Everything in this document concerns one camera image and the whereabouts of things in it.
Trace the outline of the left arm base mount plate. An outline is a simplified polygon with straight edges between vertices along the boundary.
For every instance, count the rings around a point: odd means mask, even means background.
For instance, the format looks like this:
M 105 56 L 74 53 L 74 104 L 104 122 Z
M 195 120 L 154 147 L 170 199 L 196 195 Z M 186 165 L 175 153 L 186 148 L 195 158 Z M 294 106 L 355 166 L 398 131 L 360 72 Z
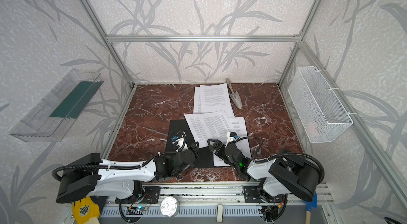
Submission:
M 139 187 L 134 189 L 132 195 L 124 201 L 126 203 L 157 204 L 160 192 L 160 186 Z

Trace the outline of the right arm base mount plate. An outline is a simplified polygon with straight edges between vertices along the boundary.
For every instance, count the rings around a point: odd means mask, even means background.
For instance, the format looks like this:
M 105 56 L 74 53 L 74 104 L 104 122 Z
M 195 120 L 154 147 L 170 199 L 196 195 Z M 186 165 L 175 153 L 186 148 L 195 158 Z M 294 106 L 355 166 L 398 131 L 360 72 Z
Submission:
M 287 194 L 271 196 L 257 186 L 244 186 L 242 188 L 245 203 L 281 203 Z

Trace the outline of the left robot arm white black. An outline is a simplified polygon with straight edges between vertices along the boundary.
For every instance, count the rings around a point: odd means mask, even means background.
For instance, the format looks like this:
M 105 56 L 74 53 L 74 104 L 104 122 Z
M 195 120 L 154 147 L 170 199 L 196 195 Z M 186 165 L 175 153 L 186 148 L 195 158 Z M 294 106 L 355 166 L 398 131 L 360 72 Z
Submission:
M 165 152 L 146 161 L 112 161 L 88 154 L 52 171 L 60 182 L 57 203 L 73 203 L 87 196 L 120 200 L 142 194 L 141 183 L 179 177 L 199 157 L 198 142 L 181 152 Z

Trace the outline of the black folder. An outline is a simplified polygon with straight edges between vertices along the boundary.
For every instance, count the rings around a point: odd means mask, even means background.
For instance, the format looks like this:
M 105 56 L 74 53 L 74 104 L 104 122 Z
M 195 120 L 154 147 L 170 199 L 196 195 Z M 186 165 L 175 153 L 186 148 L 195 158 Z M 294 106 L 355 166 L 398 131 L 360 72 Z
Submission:
M 187 150 L 189 149 L 189 145 L 194 143 L 194 137 L 190 131 L 190 128 L 187 124 L 186 120 L 173 120 L 170 122 L 170 127 L 169 127 L 169 132 L 168 132 L 168 136 L 167 136 L 167 142 L 166 142 L 166 151 L 170 152 L 170 151 L 174 151 L 173 145 L 172 145 L 172 137 L 177 133 L 184 133 L 186 138 L 186 146 L 185 148 L 182 150 Z M 248 139 L 247 137 L 242 137 L 239 138 L 236 142 L 236 144 L 244 139 Z M 220 140 L 223 145 L 226 145 L 226 140 L 222 141 Z M 196 160 L 194 161 L 193 167 L 194 168 L 213 168 L 214 166 L 214 152 L 211 152 L 209 150 L 209 147 L 205 147 L 205 148 L 199 148 L 198 150 L 199 153 L 199 157 L 196 157 Z

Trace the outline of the printed paper sheet top stack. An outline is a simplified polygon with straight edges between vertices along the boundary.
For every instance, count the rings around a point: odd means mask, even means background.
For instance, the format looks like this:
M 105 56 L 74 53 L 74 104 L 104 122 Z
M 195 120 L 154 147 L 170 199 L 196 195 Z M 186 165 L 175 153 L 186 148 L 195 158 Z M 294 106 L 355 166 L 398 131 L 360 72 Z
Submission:
M 233 132 L 236 132 L 236 134 L 240 138 L 246 137 L 248 135 L 244 118 L 229 118 L 229 121 L 232 125 Z M 244 139 L 244 140 L 238 142 L 236 144 L 236 146 L 243 153 L 243 155 L 245 157 L 251 158 L 251 150 L 250 150 L 248 139 Z M 215 167 L 229 166 L 229 165 L 225 164 L 224 161 L 221 160 L 216 155 L 214 155 L 213 157 L 214 157 L 214 166 Z

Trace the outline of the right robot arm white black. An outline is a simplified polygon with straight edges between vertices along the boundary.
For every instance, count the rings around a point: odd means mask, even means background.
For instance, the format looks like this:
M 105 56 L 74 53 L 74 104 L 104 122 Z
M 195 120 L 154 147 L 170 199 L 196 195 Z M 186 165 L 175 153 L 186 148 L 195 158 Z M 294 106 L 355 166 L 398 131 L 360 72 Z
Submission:
M 250 137 L 230 138 L 227 143 L 208 139 L 207 143 L 209 150 L 234 168 L 239 178 L 259 181 L 253 193 L 245 193 L 251 197 L 248 202 L 271 202 L 289 193 L 306 202 L 313 201 L 316 187 L 325 177 L 324 168 L 315 157 L 283 149 L 268 158 L 250 159 L 237 147 L 243 139 Z

